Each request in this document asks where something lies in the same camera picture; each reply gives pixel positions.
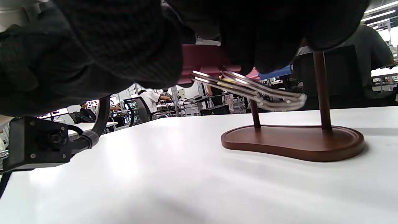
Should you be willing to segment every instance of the fluorescent light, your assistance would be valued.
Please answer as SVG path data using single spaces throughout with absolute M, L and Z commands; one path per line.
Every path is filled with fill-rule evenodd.
M 387 5 L 383 5 L 383 6 L 380 6 L 380 7 L 371 9 L 371 10 L 368 10 L 368 11 L 366 11 L 365 13 L 374 12 L 374 11 L 377 11 L 377 10 L 379 10 L 379 9 L 388 8 L 388 7 L 390 7 L 390 6 L 397 5 L 397 4 L 398 4 L 398 1 L 396 1 L 396 2 L 391 2 L 391 3 L 387 4 Z
M 365 19 L 361 20 L 361 22 L 367 21 L 367 20 L 372 20 L 374 18 L 377 18 L 377 17 L 380 17 L 380 16 L 385 16 L 385 15 L 388 15 L 388 14 L 391 14 L 391 13 L 395 13 L 395 10 L 392 10 L 392 11 L 389 11 L 389 12 L 385 12 L 385 13 L 382 13 L 382 14 L 379 14 L 379 15 L 371 16 L 369 18 L 365 18 Z
M 385 22 L 385 21 L 389 21 L 389 20 L 390 20 L 390 18 L 385 19 L 385 20 L 380 20 L 380 21 L 377 21 L 377 22 L 374 22 L 374 23 L 367 24 L 367 26 L 375 25 L 375 24 L 378 24 L 378 23 L 381 23 L 381 22 Z

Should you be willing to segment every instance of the brown wooden tray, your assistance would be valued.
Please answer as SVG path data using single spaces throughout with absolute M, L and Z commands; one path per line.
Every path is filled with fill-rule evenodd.
M 364 148 L 363 135 L 351 128 L 332 126 L 245 126 L 225 132 L 227 149 L 281 155 L 295 159 L 331 162 L 354 157 Z

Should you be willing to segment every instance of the black mesh chair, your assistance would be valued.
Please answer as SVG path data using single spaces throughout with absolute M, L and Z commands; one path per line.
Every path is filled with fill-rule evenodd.
M 152 116 L 156 113 L 163 112 L 164 110 L 159 110 L 155 112 L 150 112 L 148 105 L 145 103 L 141 96 L 124 100 L 125 105 L 131 112 L 131 122 L 130 127 L 136 124 L 145 123 L 152 120 Z
M 81 123 L 80 117 L 77 116 L 75 113 L 71 113 L 71 114 L 69 114 L 69 116 L 70 116 L 70 118 L 72 118 L 72 120 L 75 124 L 79 124 L 79 123 Z
M 91 109 L 87 109 L 87 113 L 88 113 L 88 115 L 91 116 L 91 118 L 92 118 L 93 120 L 96 120 L 96 119 L 97 119 L 96 114 L 95 114 Z
M 302 110 L 318 110 L 314 58 L 312 53 L 297 56 L 293 61 L 294 77 L 303 82 L 308 96 Z M 325 52 L 326 74 L 331 109 L 363 107 L 364 91 L 353 45 Z

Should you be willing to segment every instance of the white table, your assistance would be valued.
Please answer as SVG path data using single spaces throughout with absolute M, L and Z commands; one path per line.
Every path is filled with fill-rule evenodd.
M 179 101 L 178 102 L 178 105 L 179 106 L 182 106 L 182 105 L 189 105 L 189 104 L 191 104 L 190 102 L 184 102 L 184 101 Z M 156 107 L 157 108 L 161 108 L 161 107 L 165 107 L 166 106 L 166 104 L 160 104 L 160 105 L 157 105 Z M 174 103 L 167 103 L 167 106 L 174 106 Z
M 332 163 L 223 148 L 220 135 L 252 124 L 251 114 L 147 122 L 102 136 L 93 149 L 68 164 L 14 173 L 0 200 L 0 220 L 397 223 L 398 121 L 377 119 L 397 114 L 398 107 L 332 110 L 332 123 L 361 131 L 369 148 L 360 156 Z M 264 113 L 260 119 L 263 124 L 320 124 L 318 111 Z M 150 134 L 154 131 L 162 133 L 161 140 Z
M 117 122 L 108 122 L 108 123 L 106 123 L 106 126 L 110 127 L 110 126 L 113 126 L 116 124 L 117 124 Z M 85 132 L 85 131 L 89 131 L 89 130 L 93 129 L 94 123 L 80 123 L 80 124 L 73 124 L 73 126 L 79 127 L 82 131 Z M 69 137 L 75 136 L 75 135 L 77 135 L 77 133 L 75 131 L 68 130 L 68 135 L 69 135 Z
M 372 78 L 383 78 L 389 76 L 396 76 L 398 75 L 398 67 L 395 66 L 392 69 L 385 68 L 385 69 L 375 69 L 371 71 Z

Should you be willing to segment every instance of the gloved hand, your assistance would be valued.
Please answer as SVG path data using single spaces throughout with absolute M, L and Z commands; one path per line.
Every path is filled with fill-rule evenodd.
M 347 39 L 369 1 L 168 0 L 177 15 L 171 19 L 159 0 L 54 3 L 64 17 L 42 15 L 37 23 L 0 34 L 0 114 L 45 114 L 133 83 L 175 85 L 184 33 L 176 20 L 202 38 L 219 38 L 244 75 L 253 66 L 267 73 L 287 65 L 303 38 L 315 50 Z
M 356 30 L 368 0 L 167 0 L 183 23 L 203 39 L 219 37 L 233 62 L 248 74 L 288 65 L 303 39 L 330 49 Z

